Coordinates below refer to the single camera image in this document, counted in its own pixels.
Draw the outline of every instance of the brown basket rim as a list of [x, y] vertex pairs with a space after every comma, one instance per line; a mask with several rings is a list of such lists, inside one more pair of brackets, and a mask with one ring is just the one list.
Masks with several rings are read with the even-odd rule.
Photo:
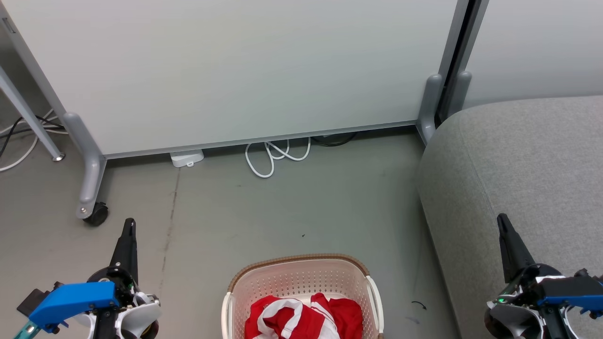
[[243, 275], [245, 275], [249, 271], [255, 270], [256, 268], [261, 268], [261, 267], [266, 267], [266, 266], [271, 266], [271, 265], [276, 265], [276, 264], [284, 264], [286, 262], [319, 260], [319, 259], [338, 259], [338, 260], [347, 261], [347, 262], [354, 264], [356, 267], [358, 267], [362, 271], [362, 274], [364, 274], [365, 276], [370, 275], [368, 273], [367, 267], [363, 263], [361, 263], [358, 259], [356, 259], [352, 256], [349, 256], [349, 255], [344, 255], [344, 254], [339, 254], [339, 253], [316, 253], [316, 254], [309, 254], [309, 255], [284, 256], [282, 258], [260, 261], [255, 264], [246, 266], [245, 268], [240, 270], [239, 273], [237, 273], [234, 278], [232, 278], [232, 280], [230, 281], [230, 285], [228, 286], [228, 292], [232, 293], [233, 290], [235, 289], [236, 283], [241, 279], [241, 277], [243, 277]]

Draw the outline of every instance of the metal pole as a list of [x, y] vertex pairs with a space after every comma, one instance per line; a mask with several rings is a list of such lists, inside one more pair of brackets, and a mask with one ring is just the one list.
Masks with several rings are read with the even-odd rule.
[[7, 98], [13, 103], [15, 108], [17, 108], [19, 114], [21, 114], [23, 119], [30, 125], [31, 130], [50, 152], [50, 155], [52, 155], [52, 161], [63, 160], [65, 154], [59, 152], [57, 146], [50, 139], [48, 133], [46, 130], [44, 130], [44, 127], [42, 127], [42, 124], [31, 111], [31, 108], [27, 105], [21, 94], [19, 94], [19, 91], [17, 91], [2, 67], [0, 67], [0, 89], [2, 89]]

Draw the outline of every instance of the white stripe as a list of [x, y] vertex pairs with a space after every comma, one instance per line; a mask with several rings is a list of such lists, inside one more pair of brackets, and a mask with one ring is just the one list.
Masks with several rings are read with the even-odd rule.
[[335, 324], [332, 322], [324, 322], [323, 328], [320, 329], [320, 334], [318, 334], [318, 339], [340, 339]]
[[257, 329], [262, 333], [262, 335], [256, 337], [257, 339], [279, 339], [276, 332], [266, 326], [264, 318], [274, 317], [283, 308], [292, 308], [293, 316], [287, 321], [287, 324], [285, 324], [280, 336], [286, 339], [291, 337], [291, 332], [297, 327], [297, 324], [302, 317], [303, 303], [297, 299], [280, 299], [268, 305], [262, 311], [259, 318], [257, 318]]
[[322, 305], [320, 305], [317, 302], [312, 302], [312, 303], [310, 303], [310, 306], [314, 311], [319, 312], [320, 314], [324, 315], [325, 318], [327, 318], [330, 322], [335, 324], [335, 321], [333, 320], [333, 316], [331, 316], [331, 313], [327, 312], [327, 310]]

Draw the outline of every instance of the white cable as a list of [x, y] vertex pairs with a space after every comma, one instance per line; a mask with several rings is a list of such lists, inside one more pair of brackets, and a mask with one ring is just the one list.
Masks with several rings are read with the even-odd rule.
[[20, 164], [20, 163], [21, 163], [23, 160], [25, 160], [25, 158], [26, 158], [28, 155], [30, 155], [31, 151], [33, 151], [33, 150], [34, 150], [34, 147], [35, 147], [35, 146], [36, 146], [36, 144], [37, 144], [37, 140], [38, 140], [38, 138], [36, 137], [36, 138], [34, 139], [34, 143], [33, 143], [33, 144], [31, 144], [30, 149], [29, 149], [29, 150], [27, 150], [27, 152], [26, 152], [25, 154], [23, 154], [23, 156], [21, 157], [21, 159], [19, 159], [19, 160], [15, 161], [14, 163], [12, 163], [12, 164], [11, 164], [11, 165], [9, 165], [9, 166], [6, 166], [6, 167], [2, 167], [2, 168], [0, 168], [0, 172], [4, 172], [4, 171], [6, 171], [6, 170], [10, 170], [11, 168], [15, 167], [16, 165]]
[[[52, 114], [52, 109], [51, 109], [51, 110], [49, 110], [49, 111], [48, 111], [48, 113], [46, 113], [46, 115], [45, 115], [43, 118], [44, 118], [44, 119], [46, 119], [46, 118], [47, 118], [47, 117], [48, 117], [50, 114]], [[48, 119], [48, 121], [50, 121], [50, 120], [55, 120], [55, 119], [57, 119], [57, 118], [58, 118], [58, 116], [53, 116], [52, 118]], [[17, 123], [17, 125], [18, 125], [18, 124], [21, 124], [21, 123], [23, 123], [23, 124], [24, 124], [24, 123], [26, 123], [26, 121], [21, 120], [21, 121], [19, 121], [19, 122]], [[50, 126], [52, 126], [52, 125], [44, 125], [44, 124], [47, 124], [47, 122], [45, 122], [45, 121], [43, 121], [43, 122], [42, 122], [42, 127], [44, 127], [44, 128], [45, 128], [45, 127], [50, 127]], [[4, 132], [6, 132], [6, 131], [10, 130], [11, 128], [13, 128], [13, 127], [11, 126], [11, 127], [5, 128], [3, 131], [0, 131], [0, 135], [1, 135], [2, 133], [4, 133]], [[52, 132], [52, 133], [58, 133], [58, 134], [68, 134], [67, 132], [54, 131], [54, 130], [46, 130], [46, 131], [48, 131], [48, 132]], [[30, 155], [31, 151], [33, 151], [33, 150], [34, 150], [34, 147], [36, 146], [37, 141], [38, 141], [38, 137], [36, 136], [36, 138], [34, 139], [33, 144], [31, 144], [30, 149], [29, 149], [29, 150], [27, 150], [27, 152], [25, 152], [25, 154], [23, 154], [23, 156], [22, 156], [22, 157], [21, 157], [19, 160], [17, 160], [17, 161], [15, 161], [15, 162], [13, 162], [13, 163], [12, 163], [11, 165], [9, 165], [9, 166], [6, 166], [6, 167], [2, 167], [2, 168], [0, 168], [0, 172], [4, 172], [4, 171], [6, 171], [6, 170], [10, 170], [11, 168], [15, 167], [16, 165], [20, 164], [20, 163], [21, 163], [23, 160], [25, 160], [25, 158], [26, 158], [28, 155]]]
[[[279, 147], [277, 147], [276, 145], [274, 145], [272, 142], [268, 141], [268, 142], [264, 142], [264, 147], [266, 148], [266, 153], [268, 153], [268, 158], [270, 159], [270, 173], [268, 174], [261, 174], [258, 171], [256, 171], [256, 169], [253, 167], [253, 165], [251, 164], [251, 161], [249, 160], [249, 146], [251, 146], [251, 144], [247, 144], [247, 147], [245, 147], [245, 159], [247, 159], [247, 165], [249, 165], [249, 168], [251, 168], [251, 170], [255, 173], [255, 175], [257, 175], [260, 178], [270, 178], [273, 173], [274, 173], [274, 161], [275, 160], [280, 160], [283, 159], [285, 157], [293, 160], [293, 161], [302, 161], [303, 159], [307, 158], [308, 154], [310, 153], [310, 138], [308, 138], [308, 147], [306, 148], [306, 154], [304, 154], [303, 157], [297, 158], [297, 157], [292, 157], [289, 155], [289, 140], [287, 140], [287, 149], [285, 151], [281, 150]], [[279, 157], [275, 157], [272, 155], [272, 152], [270, 151], [270, 147], [273, 147], [275, 150], [277, 150], [281, 155]]]

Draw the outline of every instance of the gray metal frame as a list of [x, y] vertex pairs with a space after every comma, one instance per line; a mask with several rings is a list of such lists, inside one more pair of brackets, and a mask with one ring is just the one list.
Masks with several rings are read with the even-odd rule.
[[468, 5], [469, 0], [457, 1], [438, 74], [431, 75], [425, 83], [425, 91], [423, 92], [423, 100], [421, 101], [421, 108], [417, 120], [417, 130], [424, 144], [429, 142], [429, 139], [435, 131], [435, 116], [441, 97], [444, 93], [444, 83], [446, 82], [448, 71], [450, 67], [453, 67], [451, 63], [455, 53], [456, 43], [460, 38], [459, 35], [461, 33], [461, 27]]
[[36, 118], [34, 112], [31, 111], [29, 105], [25, 102], [19, 91], [15, 88], [12, 81], [10, 81], [4, 69], [0, 67], [0, 89], [4, 92], [7, 98], [13, 103], [14, 107], [19, 111], [19, 114], [23, 119], [30, 125], [31, 130], [36, 136], [42, 141], [42, 144], [46, 147], [52, 161], [61, 161], [65, 157], [64, 153], [61, 153], [54, 142], [50, 139], [50, 136], [42, 127], [40, 121]]
[[466, 67], [489, 2], [490, 0], [476, 1], [473, 13], [471, 13], [469, 27], [464, 36], [458, 37], [458, 39], [462, 40], [461, 49], [459, 50], [460, 55], [457, 58], [456, 64], [451, 65], [453, 67], [453, 74], [449, 80], [448, 88], [445, 88], [442, 93], [440, 99], [442, 103], [437, 112], [442, 121], [463, 109], [465, 96], [473, 77], [471, 72], [466, 71]]
[[58, 99], [57, 94], [54, 92], [54, 89], [52, 89], [50, 82], [48, 82], [44, 72], [42, 72], [42, 69], [36, 62], [36, 59], [29, 47], [27, 47], [27, 44], [25, 44], [23, 37], [19, 34], [19, 30], [15, 27], [6, 8], [1, 2], [0, 16], [2, 17], [2, 21], [4, 22], [3, 26], [6, 29], [14, 48], [50, 103], [50, 106], [67, 129], [74, 144], [84, 157], [86, 172], [84, 173], [84, 180], [80, 191], [80, 202], [75, 214], [78, 218], [85, 219], [89, 217], [93, 211], [107, 160], [101, 154], [94, 139], [92, 139], [92, 136], [86, 129], [86, 126], [81, 122], [81, 118], [73, 113], [67, 114], [61, 101]]
[[446, 46], [444, 48], [442, 61], [440, 63], [440, 68], [438, 74], [431, 75], [425, 85], [425, 91], [423, 93], [423, 99], [421, 101], [419, 118], [417, 121], [403, 121], [396, 122], [392, 124], [383, 124], [383, 125], [371, 125], [366, 127], [355, 127], [355, 128], [342, 128], [339, 130], [330, 130], [330, 131], [320, 131], [313, 133], [300, 133], [297, 135], [287, 135], [287, 136], [276, 136], [270, 138], [257, 138], [253, 140], [240, 140], [240, 141], [232, 141], [232, 142], [220, 142], [215, 144], [205, 144], [205, 145], [191, 145], [184, 147], [174, 147], [174, 148], [166, 148], [161, 150], [148, 150], [148, 151], [137, 151], [137, 152], [129, 152], [129, 153], [119, 153], [119, 154], [106, 154], [103, 155], [98, 148], [97, 144], [94, 142], [94, 139], [88, 132], [86, 126], [83, 124], [81, 118], [75, 113], [68, 113], [65, 111], [62, 103], [60, 102], [57, 94], [52, 89], [48, 79], [44, 76], [44, 73], [36, 59], [32, 55], [31, 51], [27, 47], [27, 44], [23, 40], [22, 36], [19, 34], [18, 29], [15, 27], [14, 23], [10, 19], [6, 8], [0, 2], [0, 16], [2, 17], [5, 23], [5, 29], [13, 42], [13, 45], [20, 55], [21, 59], [31, 72], [31, 75], [36, 80], [40, 90], [46, 96], [46, 99], [54, 109], [55, 113], [61, 119], [61, 122], [67, 128], [69, 135], [73, 142], [78, 147], [79, 151], [82, 153], [84, 157], [84, 164], [86, 172], [84, 174], [84, 180], [82, 183], [82, 189], [80, 192], [80, 202], [77, 207], [76, 216], [78, 218], [87, 218], [93, 210], [94, 204], [96, 202], [96, 198], [98, 195], [98, 190], [101, 184], [101, 180], [103, 177], [103, 172], [105, 169], [105, 165], [107, 163], [107, 159], [114, 159], [119, 157], [129, 157], [129, 156], [140, 156], [146, 154], [157, 154], [157, 153], [169, 153], [175, 151], [187, 151], [187, 150], [197, 150], [201, 148], [212, 148], [212, 147], [224, 147], [229, 145], [239, 145], [246, 144], [250, 142], [262, 142], [262, 141], [271, 141], [275, 139], [288, 139], [288, 138], [303, 138], [307, 136], [313, 135], [323, 135], [323, 134], [334, 134], [334, 133], [345, 133], [351, 131], [360, 131], [366, 129], [378, 129], [378, 128], [388, 128], [388, 127], [397, 127], [404, 125], [412, 125], [417, 124], [418, 132], [423, 139], [424, 143], [427, 143], [431, 138], [434, 130], [435, 130], [435, 114], [438, 107], [438, 103], [440, 100], [440, 96], [443, 92], [443, 84], [446, 79], [448, 69], [450, 67], [450, 63], [452, 61], [452, 57], [454, 55], [456, 41], [459, 37], [459, 32], [461, 30], [461, 25], [463, 23], [464, 14], [467, 9], [467, 4], [469, 0], [458, 0], [456, 4], [455, 13], [453, 15], [452, 23], [450, 26], [448, 40], [446, 42]]

